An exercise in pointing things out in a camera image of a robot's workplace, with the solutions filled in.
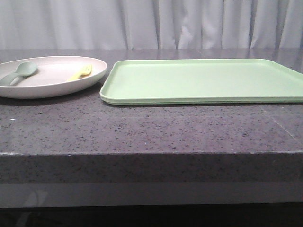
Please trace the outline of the yellow plastic fork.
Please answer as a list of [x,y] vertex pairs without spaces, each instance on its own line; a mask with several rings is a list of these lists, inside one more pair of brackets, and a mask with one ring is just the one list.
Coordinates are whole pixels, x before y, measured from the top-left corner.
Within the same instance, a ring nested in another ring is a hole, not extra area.
[[71,76],[67,82],[69,81],[74,81],[74,80],[78,80],[80,79],[81,77],[85,77],[85,76],[88,76],[91,74],[91,71],[92,71],[92,65],[91,64],[88,64],[88,65],[85,65],[82,69],[80,69],[78,72],[76,72],[73,76]]

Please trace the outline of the grey pleated curtain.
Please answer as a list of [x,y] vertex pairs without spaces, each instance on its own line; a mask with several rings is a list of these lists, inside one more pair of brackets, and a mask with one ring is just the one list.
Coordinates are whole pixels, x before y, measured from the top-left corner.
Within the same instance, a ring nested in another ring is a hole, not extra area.
[[302,48],[300,0],[3,0],[1,49]]

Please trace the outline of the beige round plate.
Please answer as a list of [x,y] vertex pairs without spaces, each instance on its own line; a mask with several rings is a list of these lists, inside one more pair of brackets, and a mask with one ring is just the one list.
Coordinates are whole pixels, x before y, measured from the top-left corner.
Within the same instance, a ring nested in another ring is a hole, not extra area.
[[[24,80],[17,78],[12,86],[1,86],[1,97],[35,99],[67,95],[93,86],[107,71],[107,64],[99,59],[82,56],[47,56],[1,63],[0,77],[13,73],[19,64],[26,61],[37,64],[37,72]],[[92,66],[88,76],[68,81],[86,65]]]

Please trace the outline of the light green plastic tray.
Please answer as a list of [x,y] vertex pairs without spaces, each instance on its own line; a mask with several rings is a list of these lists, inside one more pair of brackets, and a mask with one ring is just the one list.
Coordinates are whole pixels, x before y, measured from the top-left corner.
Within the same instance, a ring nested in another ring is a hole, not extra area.
[[100,96],[113,105],[300,103],[303,75],[265,59],[127,60]]

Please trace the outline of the sage green spoon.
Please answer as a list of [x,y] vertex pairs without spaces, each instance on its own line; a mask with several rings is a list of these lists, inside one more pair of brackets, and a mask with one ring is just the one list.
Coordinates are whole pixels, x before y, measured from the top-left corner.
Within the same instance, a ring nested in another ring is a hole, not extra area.
[[13,73],[4,76],[0,80],[0,85],[9,86],[17,77],[29,77],[33,75],[37,69],[37,64],[29,61],[23,62],[17,66],[16,70]]

